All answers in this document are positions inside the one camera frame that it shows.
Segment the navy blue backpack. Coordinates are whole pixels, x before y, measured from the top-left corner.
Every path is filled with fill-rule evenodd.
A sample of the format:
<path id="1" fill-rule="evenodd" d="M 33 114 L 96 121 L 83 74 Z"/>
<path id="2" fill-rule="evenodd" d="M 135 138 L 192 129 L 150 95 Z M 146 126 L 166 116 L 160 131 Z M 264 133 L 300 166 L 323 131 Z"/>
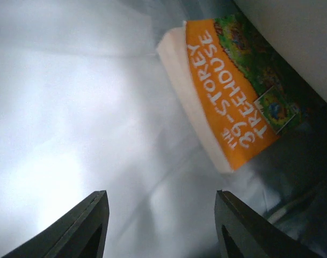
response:
<path id="1" fill-rule="evenodd" d="M 219 257 L 215 195 L 327 257 L 327 108 L 230 175 L 156 52 L 231 1 L 0 1 L 0 257 L 106 190 L 105 257 Z"/>

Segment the orange treehouse book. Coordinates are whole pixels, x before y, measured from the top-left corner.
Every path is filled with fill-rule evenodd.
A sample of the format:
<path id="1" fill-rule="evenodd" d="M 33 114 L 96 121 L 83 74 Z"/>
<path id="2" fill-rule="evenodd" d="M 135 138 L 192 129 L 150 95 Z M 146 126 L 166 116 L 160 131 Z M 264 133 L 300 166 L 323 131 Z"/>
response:
<path id="1" fill-rule="evenodd" d="M 232 173 L 305 121 L 310 86 L 241 12 L 168 30 L 158 55 L 211 161 Z"/>

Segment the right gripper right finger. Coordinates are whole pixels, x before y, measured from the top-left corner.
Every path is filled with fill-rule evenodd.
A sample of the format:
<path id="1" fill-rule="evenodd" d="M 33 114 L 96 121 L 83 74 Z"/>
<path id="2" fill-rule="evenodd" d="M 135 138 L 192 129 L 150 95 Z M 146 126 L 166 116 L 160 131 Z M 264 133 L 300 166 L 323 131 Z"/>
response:
<path id="1" fill-rule="evenodd" d="M 229 191 L 217 191 L 214 216 L 222 257 L 319 257 Z"/>

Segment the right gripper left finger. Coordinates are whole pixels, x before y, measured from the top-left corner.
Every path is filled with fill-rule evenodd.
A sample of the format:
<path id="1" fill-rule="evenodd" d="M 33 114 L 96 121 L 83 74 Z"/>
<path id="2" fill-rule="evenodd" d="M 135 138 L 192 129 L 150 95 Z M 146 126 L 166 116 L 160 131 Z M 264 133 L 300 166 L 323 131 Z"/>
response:
<path id="1" fill-rule="evenodd" d="M 103 257 L 109 216 L 107 192 L 94 191 L 4 257 Z"/>

